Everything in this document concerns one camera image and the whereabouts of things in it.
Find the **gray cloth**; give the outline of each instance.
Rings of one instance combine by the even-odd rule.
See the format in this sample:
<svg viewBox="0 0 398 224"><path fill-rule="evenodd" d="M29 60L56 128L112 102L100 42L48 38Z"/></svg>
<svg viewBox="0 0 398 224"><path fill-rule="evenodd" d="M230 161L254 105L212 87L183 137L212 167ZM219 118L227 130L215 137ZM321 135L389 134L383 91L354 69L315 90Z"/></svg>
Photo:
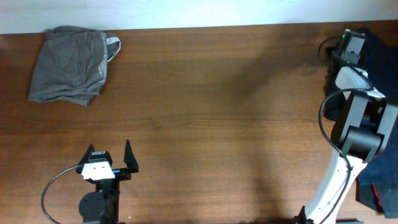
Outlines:
<svg viewBox="0 0 398 224"><path fill-rule="evenodd" d="M105 84L108 61L120 50L112 33L62 26L45 34L28 100L67 100L88 106Z"/></svg>

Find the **dark blue fabric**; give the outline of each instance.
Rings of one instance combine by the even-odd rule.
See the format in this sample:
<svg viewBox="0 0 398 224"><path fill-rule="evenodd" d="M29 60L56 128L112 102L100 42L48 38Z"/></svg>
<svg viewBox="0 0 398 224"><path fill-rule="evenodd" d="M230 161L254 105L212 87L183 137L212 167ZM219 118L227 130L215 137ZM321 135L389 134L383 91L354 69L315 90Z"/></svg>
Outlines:
<svg viewBox="0 0 398 224"><path fill-rule="evenodd" d="M364 67L370 81L388 99L398 98L398 46L386 46L377 35L369 29L361 28L366 34L366 45L361 53L364 55ZM376 184L386 218L398 218L398 128L392 130L384 154L374 158L358 175L359 185Z"/></svg>

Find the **white wall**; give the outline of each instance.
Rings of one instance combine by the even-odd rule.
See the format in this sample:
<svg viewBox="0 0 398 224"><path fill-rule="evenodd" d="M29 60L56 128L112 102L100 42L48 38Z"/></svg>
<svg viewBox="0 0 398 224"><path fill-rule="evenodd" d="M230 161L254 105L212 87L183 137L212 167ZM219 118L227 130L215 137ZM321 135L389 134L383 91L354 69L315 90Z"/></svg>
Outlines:
<svg viewBox="0 0 398 224"><path fill-rule="evenodd" d="M0 34L398 18L398 0L2 0Z"/></svg>

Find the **brown tabletop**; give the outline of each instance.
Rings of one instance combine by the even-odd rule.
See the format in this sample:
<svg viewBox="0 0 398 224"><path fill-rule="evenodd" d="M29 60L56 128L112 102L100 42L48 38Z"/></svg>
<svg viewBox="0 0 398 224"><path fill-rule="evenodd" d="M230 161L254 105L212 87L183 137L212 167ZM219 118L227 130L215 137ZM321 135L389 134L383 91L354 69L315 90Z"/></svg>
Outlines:
<svg viewBox="0 0 398 224"><path fill-rule="evenodd" d="M124 167L126 139L140 171L121 183L120 221L298 215L331 154L317 121L326 83L317 48L361 26L398 44L391 21L114 31L122 49L89 107L27 101L44 35L0 35L0 223L50 223L47 182L90 143ZM94 189L72 172L45 204L61 223L81 223L78 203ZM355 186L338 217L396 223L356 202Z"/></svg>

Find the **wooden table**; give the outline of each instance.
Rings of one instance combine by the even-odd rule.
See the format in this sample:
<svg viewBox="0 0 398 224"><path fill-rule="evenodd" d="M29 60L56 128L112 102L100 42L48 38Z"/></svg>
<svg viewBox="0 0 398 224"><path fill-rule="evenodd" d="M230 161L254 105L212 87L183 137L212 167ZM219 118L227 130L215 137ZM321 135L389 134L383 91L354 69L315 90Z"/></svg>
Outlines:
<svg viewBox="0 0 398 224"><path fill-rule="evenodd" d="M317 123L326 75L317 47L361 26L398 44L397 22L114 31L122 50L89 107L27 101L44 35L0 35L0 223L50 223L40 209L46 183L90 143L124 167L126 139L140 171L121 183L121 221L297 215L331 154ZM58 221L81 223L78 203L93 190L72 172L50 187L45 204ZM396 223L354 193L340 218Z"/></svg>

